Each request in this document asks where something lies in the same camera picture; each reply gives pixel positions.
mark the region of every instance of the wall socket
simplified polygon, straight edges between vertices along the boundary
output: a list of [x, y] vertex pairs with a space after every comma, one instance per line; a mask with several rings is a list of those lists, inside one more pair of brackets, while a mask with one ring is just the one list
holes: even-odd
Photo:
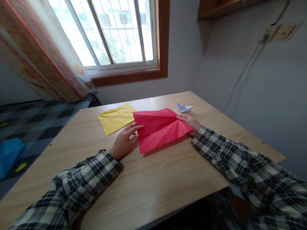
[[268, 39], [266, 40], [265, 43], [269, 43], [270, 41], [272, 41], [272, 38], [275, 36], [279, 27], [280, 27], [280, 25], [266, 27], [263, 30], [262, 35], [260, 36], [260, 38], [258, 40], [258, 43], [260, 43], [264, 39], [265, 35], [269, 35], [269, 37], [268, 37]]
[[303, 22], [296, 24], [282, 24], [273, 40], [289, 40]]

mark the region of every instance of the wooden table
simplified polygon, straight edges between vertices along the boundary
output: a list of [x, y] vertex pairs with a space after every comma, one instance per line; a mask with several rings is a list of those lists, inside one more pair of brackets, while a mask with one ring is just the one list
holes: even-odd
[[[285, 159], [192, 92], [128, 103], [137, 111], [170, 108], [180, 114], [176, 102], [193, 105], [188, 115], [227, 138], [245, 143], [276, 163]], [[7, 229], [30, 204], [47, 192], [56, 174], [96, 154], [99, 149], [111, 148], [120, 131], [105, 136], [97, 116], [125, 103], [77, 112], [0, 202], [1, 229]], [[190, 142], [186, 134], [151, 154], [141, 155], [136, 148], [121, 161], [124, 170], [87, 211], [81, 228], [135, 229], [229, 186], [225, 177]]]

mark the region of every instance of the folded paper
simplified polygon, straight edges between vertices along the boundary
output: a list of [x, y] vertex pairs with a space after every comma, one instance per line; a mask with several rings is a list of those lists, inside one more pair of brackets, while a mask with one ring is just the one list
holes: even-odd
[[185, 106], [185, 105], [181, 105], [181, 104], [178, 104], [176, 103], [176, 106], [177, 106], [177, 109], [184, 113], [184, 112], [190, 112], [191, 109], [193, 108], [193, 106]]
[[124, 104], [98, 115], [106, 136], [133, 122], [132, 112], [136, 110], [131, 105]]
[[136, 125], [144, 125], [144, 128], [138, 130], [141, 154], [193, 130], [188, 124], [178, 120], [178, 115], [170, 109], [134, 112], [133, 116]]

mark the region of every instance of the white paper boat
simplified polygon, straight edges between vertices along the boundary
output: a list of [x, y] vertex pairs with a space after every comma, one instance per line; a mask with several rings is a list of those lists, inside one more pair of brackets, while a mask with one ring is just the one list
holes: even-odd
[[176, 106], [177, 106], [177, 109], [184, 113], [184, 112], [190, 112], [191, 109], [193, 108], [193, 106], [185, 106], [185, 105], [181, 105], [181, 104], [178, 104], [176, 103]]

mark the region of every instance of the yellow paper on floor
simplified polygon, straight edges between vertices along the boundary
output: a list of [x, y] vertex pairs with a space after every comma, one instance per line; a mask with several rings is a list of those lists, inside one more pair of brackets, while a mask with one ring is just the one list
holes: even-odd
[[132, 112], [136, 112], [136, 110], [131, 105], [124, 104], [98, 115], [106, 136], [133, 122]]

